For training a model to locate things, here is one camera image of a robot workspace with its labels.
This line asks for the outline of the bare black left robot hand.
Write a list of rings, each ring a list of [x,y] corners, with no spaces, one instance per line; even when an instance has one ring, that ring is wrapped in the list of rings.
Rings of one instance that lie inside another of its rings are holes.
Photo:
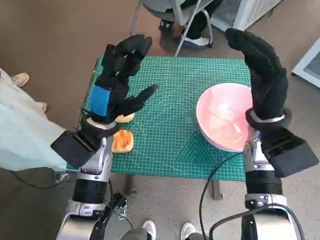
[[[129,78],[140,70],[152,43],[152,37],[136,34],[118,45],[106,46],[101,62],[103,70],[91,92],[90,114],[94,122],[110,124],[118,116],[138,112],[157,90],[158,85],[153,84],[137,96],[128,96]]]

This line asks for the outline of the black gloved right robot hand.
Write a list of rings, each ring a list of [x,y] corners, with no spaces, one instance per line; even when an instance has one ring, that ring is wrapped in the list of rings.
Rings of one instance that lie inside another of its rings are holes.
[[[275,49],[261,37],[235,28],[225,31],[229,47],[242,52],[250,71],[253,111],[261,120],[281,117],[287,98],[287,70]]]

